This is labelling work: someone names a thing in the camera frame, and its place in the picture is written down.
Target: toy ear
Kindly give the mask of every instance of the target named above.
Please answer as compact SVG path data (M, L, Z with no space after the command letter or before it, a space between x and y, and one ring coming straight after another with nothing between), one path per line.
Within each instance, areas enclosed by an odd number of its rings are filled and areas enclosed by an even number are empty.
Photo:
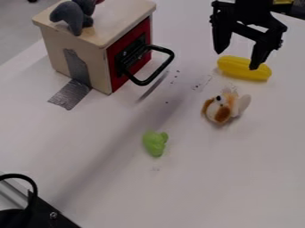
M220 124L223 124L230 118L230 116L231 110L228 107L221 107L215 116L215 120Z
M204 103L204 105L203 105L203 107L202 107L202 114L206 114L207 113L207 109L209 108L209 106L210 106L210 104L212 104L213 102L214 102L214 98L212 98L212 99L209 99L209 100L207 100L205 103Z
M248 106L251 103L251 96L250 95L244 95L239 99L239 107L238 112L241 114L243 111L245 111Z

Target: white and orange plush toy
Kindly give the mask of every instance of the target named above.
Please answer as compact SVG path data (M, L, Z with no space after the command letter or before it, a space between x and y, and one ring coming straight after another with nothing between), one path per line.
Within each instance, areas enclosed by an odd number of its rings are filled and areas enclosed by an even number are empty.
M202 108L202 114L214 123L223 125L230 118L240 116L251 103L251 96L239 97L237 91L225 88L221 95L206 101Z

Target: red panel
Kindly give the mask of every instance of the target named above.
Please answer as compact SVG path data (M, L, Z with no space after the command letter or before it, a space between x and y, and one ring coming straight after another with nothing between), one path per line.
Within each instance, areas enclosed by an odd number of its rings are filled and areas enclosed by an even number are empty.
M122 77L117 77L117 70L115 69L115 60L114 57L124 50L128 45L133 41L139 38L145 33L146 43L151 43L151 21L149 18L146 18L140 22L135 28L130 30L124 37L118 40L116 43L111 45L107 49L109 71L111 76L111 86L112 91L115 92L121 86L128 81L128 78L124 75ZM132 74L136 74L150 59L152 58L151 52L145 54L141 60L139 60L135 65L133 65L129 71Z

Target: gray plush toy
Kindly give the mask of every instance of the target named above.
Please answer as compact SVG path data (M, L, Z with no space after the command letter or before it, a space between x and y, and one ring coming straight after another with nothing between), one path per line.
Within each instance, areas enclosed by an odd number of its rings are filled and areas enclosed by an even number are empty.
M94 24L91 15L95 11L95 0L72 0L59 4L50 14L50 21L64 20L74 36L81 35L82 28Z

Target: box lid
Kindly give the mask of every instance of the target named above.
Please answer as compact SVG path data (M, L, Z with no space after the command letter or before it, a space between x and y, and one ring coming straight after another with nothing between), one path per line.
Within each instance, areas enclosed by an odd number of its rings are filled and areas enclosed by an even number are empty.
M39 27L48 27L74 37L64 21L53 23L49 20L50 13L58 4L36 15L33 22ZM106 0L95 8L94 26L83 28L82 34L75 38L104 48L124 36L136 24L151 15L155 9L155 3L145 0Z

